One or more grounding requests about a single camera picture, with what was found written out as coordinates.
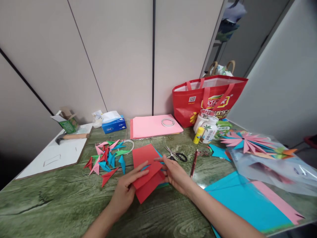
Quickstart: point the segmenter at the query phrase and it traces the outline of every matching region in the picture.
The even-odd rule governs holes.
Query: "red shopping bag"
[[[246,78],[215,75],[174,87],[172,94],[176,120],[182,127],[193,126],[201,109],[216,112],[219,119],[225,118],[247,81]]]

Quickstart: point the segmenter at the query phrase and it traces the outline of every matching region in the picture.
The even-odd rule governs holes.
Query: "qr code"
[[[189,102],[194,102],[196,100],[196,97],[190,97]]]

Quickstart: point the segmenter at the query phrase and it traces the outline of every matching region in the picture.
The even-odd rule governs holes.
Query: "blue tissue box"
[[[121,118],[116,118],[113,120],[102,122],[101,127],[103,131],[105,132],[105,134],[115,132],[115,131],[120,131],[120,130],[126,129],[125,119],[123,115],[121,115]]]

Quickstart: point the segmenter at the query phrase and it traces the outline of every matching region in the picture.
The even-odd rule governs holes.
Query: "yellow glue stick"
[[[195,138],[194,138],[194,144],[198,144],[204,131],[205,131],[205,129],[203,129],[202,127],[198,127],[197,133],[196,133]]]

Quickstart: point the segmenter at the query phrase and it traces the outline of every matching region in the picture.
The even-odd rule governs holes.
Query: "hand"
[[[130,207],[133,202],[135,187],[132,185],[138,178],[148,174],[149,170],[143,170],[148,164],[148,161],[140,164],[134,170],[130,171],[126,175],[123,175],[116,186],[115,192],[111,198],[106,209],[111,211],[115,220],[118,220]]]
[[[177,191],[188,197],[190,188],[195,183],[185,170],[175,160],[168,159],[166,155],[163,155],[163,158],[156,158],[154,160],[165,163],[162,167],[163,170],[166,170],[163,172],[166,176],[165,182],[169,182]]]

